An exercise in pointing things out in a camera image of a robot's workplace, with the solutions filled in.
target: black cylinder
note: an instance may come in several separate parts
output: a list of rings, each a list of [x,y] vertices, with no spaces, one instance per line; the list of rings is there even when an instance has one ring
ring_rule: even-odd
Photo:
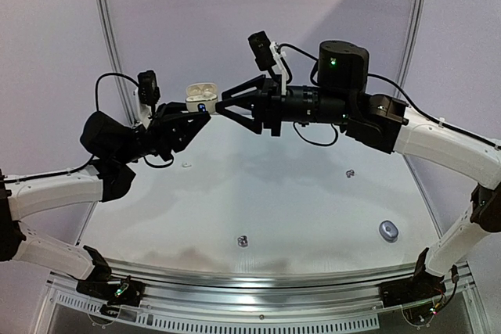
[[[336,125],[346,122],[346,102],[322,88],[287,86],[287,94],[281,100],[282,121]]]

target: robotic arm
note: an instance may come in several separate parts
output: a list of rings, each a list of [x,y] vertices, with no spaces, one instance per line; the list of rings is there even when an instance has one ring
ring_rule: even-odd
[[[283,72],[277,59],[277,55],[283,58],[281,46],[295,48],[277,47],[264,31],[250,36],[249,42],[259,69],[268,72],[275,65]],[[380,285],[385,307],[443,293],[444,276],[452,270],[452,279],[458,278],[454,263],[485,236],[501,232],[501,143],[425,116],[415,106],[388,95],[366,94],[371,74],[364,48],[325,41],[318,59],[303,53],[315,60],[310,75],[315,86],[285,86],[281,77],[261,75],[223,92],[217,112],[256,134],[270,129],[272,136],[280,136],[282,122],[335,124],[348,137],[373,149],[418,156],[477,181],[470,207],[438,242],[419,255],[413,277]],[[250,111],[250,117],[229,109],[234,106]]]
[[[95,157],[83,168],[37,176],[2,176],[0,172],[0,261],[20,260],[67,273],[77,291],[109,305],[139,305],[144,285],[129,277],[116,281],[97,250],[66,244],[24,224],[25,217],[73,203],[107,202],[123,197],[135,173],[127,166],[154,155],[172,161],[210,120],[208,112],[187,113],[184,103],[156,109],[160,91],[153,71],[138,76],[140,122],[125,127],[96,111],[87,120],[81,144]]]

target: screw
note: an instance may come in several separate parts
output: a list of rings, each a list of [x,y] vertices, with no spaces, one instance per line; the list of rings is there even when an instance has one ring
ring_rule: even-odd
[[[249,239],[245,235],[240,236],[237,239],[237,242],[238,242],[238,246],[240,246],[242,248],[245,248],[249,245]]]

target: white tabletop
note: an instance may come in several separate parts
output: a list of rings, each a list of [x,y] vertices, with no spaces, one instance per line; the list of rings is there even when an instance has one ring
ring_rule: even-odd
[[[333,136],[325,124],[302,132],[320,142]],[[412,263],[438,239],[403,158],[343,135],[320,148],[300,140],[290,124],[272,138],[215,116],[172,167],[131,167],[137,176],[130,192],[98,204],[81,237],[106,258],[301,275]],[[380,236],[384,220],[400,231],[397,242]],[[248,247],[238,245],[242,235]]]

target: white table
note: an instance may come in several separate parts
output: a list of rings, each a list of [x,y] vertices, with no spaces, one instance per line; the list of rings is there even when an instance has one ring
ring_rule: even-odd
[[[328,125],[302,132],[332,139]],[[413,263],[438,239],[403,158],[343,135],[319,148],[290,124],[272,138],[215,116],[175,158],[165,170],[132,164],[130,192],[97,205],[81,243],[149,266],[303,275]],[[396,243],[378,232],[387,219],[400,231]],[[242,235],[246,248],[237,243]]]

